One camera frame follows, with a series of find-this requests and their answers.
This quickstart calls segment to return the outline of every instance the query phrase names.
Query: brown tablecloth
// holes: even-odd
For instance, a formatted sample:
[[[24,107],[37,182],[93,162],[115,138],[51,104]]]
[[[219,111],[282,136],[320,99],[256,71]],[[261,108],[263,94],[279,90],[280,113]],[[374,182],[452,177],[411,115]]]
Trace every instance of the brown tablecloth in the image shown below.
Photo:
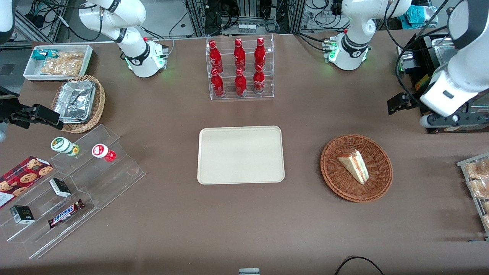
[[[395,32],[405,43],[409,32]],[[168,69],[137,78],[116,44],[92,44],[89,73],[107,99],[101,122],[121,135],[148,174],[39,260],[0,240],[0,274],[333,274],[349,255],[386,274],[486,273],[489,246],[455,162],[489,150],[486,134],[428,135],[419,111],[387,114],[401,91],[395,46],[385,32],[360,68],[341,71],[293,35],[275,36],[275,98],[211,102],[205,39],[177,41]],[[60,83],[26,81],[24,104],[50,106]],[[197,182],[199,131],[277,125],[286,176],[281,183]],[[333,137],[356,133],[391,158],[394,182],[368,204],[347,202],[324,183],[319,157]],[[54,156],[60,132],[44,125],[9,127],[0,171],[27,156]],[[70,140],[81,135],[65,134]],[[376,274],[369,263],[347,271]]]

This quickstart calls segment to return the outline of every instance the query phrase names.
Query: tiered acrylic display stand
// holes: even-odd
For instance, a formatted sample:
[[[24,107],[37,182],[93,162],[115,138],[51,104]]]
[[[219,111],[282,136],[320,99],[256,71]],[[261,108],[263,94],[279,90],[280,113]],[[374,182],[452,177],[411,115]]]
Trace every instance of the tiered acrylic display stand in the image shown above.
[[[265,40],[265,49],[267,53],[265,55],[266,62],[263,69],[265,74],[265,91],[262,94],[255,94],[253,92],[253,75],[255,73],[255,48],[256,40],[259,37],[263,37]],[[236,95],[236,88],[234,84],[234,78],[236,77],[236,65],[234,64],[234,39],[229,39],[228,37],[212,37],[207,38],[207,44],[205,48],[205,54],[207,58],[207,77],[209,79],[209,92],[212,100],[217,99],[257,99],[257,98],[267,98],[273,97],[275,95],[274,91],[274,62],[273,62],[273,36],[272,35],[250,35],[240,37],[243,42],[243,49],[246,53],[246,70],[244,71],[244,76],[246,78],[247,93],[245,97],[239,97]],[[224,96],[217,97],[212,89],[211,83],[211,69],[212,65],[209,59],[209,41],[215,40],[217,49],[221,52],[222,57],[222,67],[223,71],[220,74],[222,82],[224,84]]]
[[[80,146],[76,156],[59,153],[53,157],[51,164],[55,170],[0,209],[0,228],[7,240],[23,243],[29,258],[39,258],[141,179],[146,173],[126,154],[118,139],[118,135],[100,124],[74,142]],[[91,150],[98,143],[116,152],[113,162],[92,155]],[[72,195],[57,196],[49,184],[52,178],[64,180]],[[85,207],[50,229],[47,221],[79,199]],[[28,206],[36,221],[30,225],[16,224],[10,213],[13,205]]]

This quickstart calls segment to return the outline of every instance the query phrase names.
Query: red bottle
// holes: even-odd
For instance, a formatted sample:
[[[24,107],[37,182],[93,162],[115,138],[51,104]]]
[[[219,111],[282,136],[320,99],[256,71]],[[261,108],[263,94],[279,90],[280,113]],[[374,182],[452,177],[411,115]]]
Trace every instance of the red bottle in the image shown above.
[[[255,70],[256,72],[253,75],[253,92],[255,94],[262,94],[265,89],[265,74],[263,73],[262,65],[256,65]]]
[[[263,45],[265,43],[263,37],[259,37],[256,40],[256,49],[255,49],[255,68],[256,65],[262,65],[262,68],[265,67],[265,46]]]
[[[209,53],[209,58],[211,59],[211,65],[213,68],[217,69],[218,73],[222,73],[222,58],[221,58],[221,53],[216,48],[216,41],[214,40],[209,41],[209,47],[211,48],[211,51]]]
[[[234,41],[234,63],[236,64],[236,68],[245,70],[246,65],[246,53],[243,49],[243,44],[241,39],[237,38]]]
[[[212,89],[214,90],[214,93],[216,94],[217,97],[223,97],[224,85],[222,83],[222,78],[219,76],[216,68],[212,68],[211,75],[212,75],[211,77]]]
[[[243,69],[236,69],[236,78],[234,79],[236,85],[236,94],[239,97],[246,96],[246,78],[243,76]]]

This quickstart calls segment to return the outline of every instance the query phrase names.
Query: machine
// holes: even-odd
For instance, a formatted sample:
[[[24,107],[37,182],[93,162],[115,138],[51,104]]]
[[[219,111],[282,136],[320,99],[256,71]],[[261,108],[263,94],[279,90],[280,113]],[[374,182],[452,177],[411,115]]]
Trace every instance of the machine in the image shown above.
[[[433,73],[421,102],[439,114],[449,118],[445,126],[481,124],[485,117],[467,114],[463,117],[456,112],[478,93],[489,89],[489,1],[462,0],[448,18],[448,31],[453,44],[458,49],[447,64]],[[434,115],[421,118],[426,128],[441,127]]]
[[[343,0],[341,11],[350,20],[347,33],[330,37],[328,61],[343,70],[354,70],[360,66],[368,52],[368,45],[376,31],[372,19],[383,19],[384,15],[392,17],[403,15],[411,0]]]
[[[0,44],[10,39],[14,31],[15,8],[18,0],[0,0]],[[149,77],[166,66],[163,47],[153,41],[146,41],[134,26],[146,20],[146,9],[139,0],[94,0],[79,9],[82,23],[89,29],[103,33],[113,39],[126,55],[126,61],[135,75]],[[60,20],[69,28],[68,23]],[[59,114],[51,109],[34,104],[23,105],[19,95],[0,86],[0,123],[14,124],[29,128],[31,123],[41,123],[62,129]],[[0,130],[0,142],[5,138]]]
[[[135,75],[149,77],[165,68],[162,45],[145,41],[134,28],[146,20],[146,9],[140,0],[92,0],[83,5],[93,7],[78,10],[82,23],[114,40]]]

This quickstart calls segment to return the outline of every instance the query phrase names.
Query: round wicker basket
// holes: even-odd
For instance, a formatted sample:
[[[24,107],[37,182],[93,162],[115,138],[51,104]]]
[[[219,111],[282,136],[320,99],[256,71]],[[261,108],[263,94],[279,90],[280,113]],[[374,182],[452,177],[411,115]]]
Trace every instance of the round wicker basket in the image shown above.
[[[365,161],[369,179],[361,185],[336,158],[358,150]],[[361,135],[342,135],[324,147],[321,172],[326,184],[340,197],[352,202],[371,202],[382,197],[392,184],[392,164],[375,141]]]
[[[72,134],[79,134],[90,130],[95,127],[102,116],[102,112],[104,111],[105,104],[105,91],[104,87],[100,84],[100,82],[91,75],[84,75],[80,77],[76,77],[68,80],[68,82],[74,81],[82,81],[82,80],[90,80],[97,85],[97,90],[95,91],[95,99],[93,101],[92,113],[90,120],[85,124],[65,124],[61,131],[69,132]],[[51,109],[54,110],[54,106],[56,106],[56,101],[58,101],[58,96],[60,94],[61,87],[58,89],[57,93],[54,95],[53,103],[51,104]]]

